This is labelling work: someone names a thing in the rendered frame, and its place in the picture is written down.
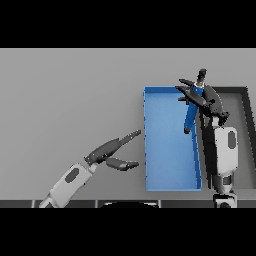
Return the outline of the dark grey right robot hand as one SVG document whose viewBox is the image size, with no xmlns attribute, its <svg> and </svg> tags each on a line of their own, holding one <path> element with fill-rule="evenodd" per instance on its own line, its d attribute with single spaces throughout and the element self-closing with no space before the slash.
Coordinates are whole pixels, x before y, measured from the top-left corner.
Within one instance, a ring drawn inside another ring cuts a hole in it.
<svg viewBox="0 0 256 256">
<path fill-rule="evenodd" d="M 229 117 L 229 113 L 223 108 L 222 101 L 217 92 L 210 86 L 205 85 L 202 95 L 194 91 L 194 83 L 190 80 L 180 79 L 184 86 L 176 86 L 176 89 L 184 94 L 181 100 L 192 102 L 201 109 L 203 114 L 208 117 L 217 117 L 218 125 L 223 126 Z"/>
</svg>

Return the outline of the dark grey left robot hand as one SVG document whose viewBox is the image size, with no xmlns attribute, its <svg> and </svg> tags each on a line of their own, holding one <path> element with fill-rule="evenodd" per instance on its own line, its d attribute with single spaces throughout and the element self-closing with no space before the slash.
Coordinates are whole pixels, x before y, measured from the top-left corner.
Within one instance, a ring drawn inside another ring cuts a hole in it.
<svg viewBox="0 0 256 256">
<path fill-rule="evenodd" d="M 136 136 L 140 135 L 141 131 L 136 130 L 122 139 L 116 138 L 112 139 L 103 145 L 99 146 L 93 150 L 88 156 L 84 158 L 85 162 L 92 166 L 93 164 L 106 163 L 108 167 L 119 171 L 127 171 L 129 169 L 135 168 L 139 165 L 136 161 L 124 161 L 117 158 L 113 158 L 113 155 L 118 151 L 123 145 L 130 142 Z"/>
</svg>

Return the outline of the blue pipe with dark end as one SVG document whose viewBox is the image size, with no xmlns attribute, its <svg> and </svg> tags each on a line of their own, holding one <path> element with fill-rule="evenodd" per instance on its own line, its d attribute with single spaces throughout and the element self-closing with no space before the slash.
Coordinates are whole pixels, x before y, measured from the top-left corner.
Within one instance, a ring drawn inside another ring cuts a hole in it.
<svg viewBox="0 0 256 256">
<path fill-rule="evenodd" d="M 207 70 L 205 68 L 202 68 L 199 70 L 199 74 L 197 76 L 197 81 L 194 83 L 194 85 L 192 87 L 193 91 L 196 94 L 198 94 L 199 96 L 201 96 L 204 91 L 204 86 L 205 86 L 204 80 L 205 80 L 206 72 L 207 72 Z M 187 111 L 185 123 L 184 123 L 184 133 L 185 134 L 189 134 L 190 131 L 192 130 L 192 126 L 195 121 L 197 109 L 198 109 L 198 107 L 194 103 L 192 103 L 192 102 L 189 103 L 188 111 Z"/>
</svg>

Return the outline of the dark grey bin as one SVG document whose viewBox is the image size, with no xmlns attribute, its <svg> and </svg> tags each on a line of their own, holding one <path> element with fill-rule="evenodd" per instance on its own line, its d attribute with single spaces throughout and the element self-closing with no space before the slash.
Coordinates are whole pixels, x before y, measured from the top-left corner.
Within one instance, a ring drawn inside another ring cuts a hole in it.
<svg viewBox="0 0 256 256">
<path fill-rule="evenodd" d="M 256 189 L 256 130 L 246 87 L 215 87 L 224 110 L 230 113 L 225 126 L 238 134 L 238 169 L 234 189 Z"/>
</svg>

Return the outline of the blue bin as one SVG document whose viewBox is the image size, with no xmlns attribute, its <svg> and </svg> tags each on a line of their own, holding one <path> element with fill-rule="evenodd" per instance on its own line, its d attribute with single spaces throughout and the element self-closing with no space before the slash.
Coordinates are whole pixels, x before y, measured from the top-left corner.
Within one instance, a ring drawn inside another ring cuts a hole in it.
<svg viewBox="0 0 256 256">
<path fill-rule="evenodd" d="M 145 86 L 144 154 L 146 190 L 200 191 L 202 178 L 196 124 L 184 133 L 188 105 L 174 86 Z"/>
</svg>

